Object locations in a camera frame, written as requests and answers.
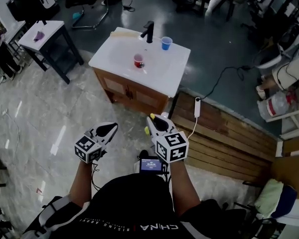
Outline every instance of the power strip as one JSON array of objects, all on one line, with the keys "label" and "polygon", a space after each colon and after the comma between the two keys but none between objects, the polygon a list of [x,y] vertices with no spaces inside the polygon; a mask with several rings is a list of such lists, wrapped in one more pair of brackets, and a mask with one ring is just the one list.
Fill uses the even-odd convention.
[{"label": "power strip", "polygon": [[195,110],[194,110],[195,118],[200,116],[200,98],[195,98]]}]

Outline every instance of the sink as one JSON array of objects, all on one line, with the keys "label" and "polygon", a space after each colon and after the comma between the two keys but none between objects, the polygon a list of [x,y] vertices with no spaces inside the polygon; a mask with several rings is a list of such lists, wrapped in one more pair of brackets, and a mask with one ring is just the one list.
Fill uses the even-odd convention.
[{"label": "sink", "polygon": [[[143,55],[142,68],[134,65],[134,55],[137,53]],[[160,39],[154,37],[153,43],[147,43],[146,38],[117,37],[108,56],[108,59],[120,67],[121,72],[126,75],[164,74],[173,64],[172,53],[162,50]]]},{"label": "sink", "polygon": [[[161,48],[160,38],[147,43],[139,32],[117,27],[89,62],[89,65],[174,97],[190,54],[190,50],[172,43]],[[134,65],[134,55],[143,55],[144,66]]]}]

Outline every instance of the faucet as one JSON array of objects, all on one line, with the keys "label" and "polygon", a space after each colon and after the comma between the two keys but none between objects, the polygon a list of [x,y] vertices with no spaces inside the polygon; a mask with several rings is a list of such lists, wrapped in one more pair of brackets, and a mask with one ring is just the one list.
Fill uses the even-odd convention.
[{"label": "faucet", "polygon": [[142,34],[141,38],[144,38],[146,35],[148,35],[147,43],[153,42],[153,32],[154,32],[154,21],[148,21],[147,24],[144,26],[144,28],[147,28]]}]

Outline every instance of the stool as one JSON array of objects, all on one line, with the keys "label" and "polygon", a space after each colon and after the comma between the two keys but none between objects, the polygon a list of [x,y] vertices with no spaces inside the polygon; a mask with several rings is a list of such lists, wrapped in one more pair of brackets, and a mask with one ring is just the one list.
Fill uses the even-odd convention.
[{"label": "stool", "polygon": [[[35,42],[33,39],[36,36],[37,32],[41,31],[44,33],[44,37],[41,40],[38,40]],[[68,44],[68,47],[66,50],[62,51],[61,55],[56,59],[53,60],[51,57],[51,54],[49,53],[49,49],[52,47],[52,45],[55,43],[55,40],[63,35],[65,38],[66,43]],[[46,71],[47,68],[43,64],[43,62],[47,62],[60,77],[67,83],[70,83],[69,78],[66,76],[66,74],[73,69],[74,65],[78,62],[80,65],[84,64],[84,61],[82,57],[80,56],[78,50],[74,46],[63,21],[56,21],[56,20],[49,20],[46,21],[46,24],[43,24],[42,21],[39,21],[35,23],[25,34],[24,36],[19,40],[18,42],[33,58],[33,60],[43,69],[43,71]],[[58,66],[58,60],[65,55],[68,50],[71,50],[74,55],[74,61],[73,63],[68,66],[68,68],[60,68]],[[42,60],[40,60],[36,54],[39,54],[43,57]]]}]

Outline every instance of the cabinet door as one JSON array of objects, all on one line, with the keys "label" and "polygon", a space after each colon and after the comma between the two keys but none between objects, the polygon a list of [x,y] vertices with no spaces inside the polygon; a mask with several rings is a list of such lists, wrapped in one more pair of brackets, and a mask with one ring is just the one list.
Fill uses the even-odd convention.
[{"label": "cabinet door", "polygon": [[144,113],[162,113],[168,100],[166,95],[137,83],[129,83],[128,88],[131,101],[141,107]]},{"label": "cabinet door", "polygon": [[114,93],[120,97],[128,98],[129,99],[129,89],[127,86],[126,81],[122,77],[119,77],[117,75],[104,72],[99,69],[94,69],[95,74],[97,75],[102,87],[111,92]]}]

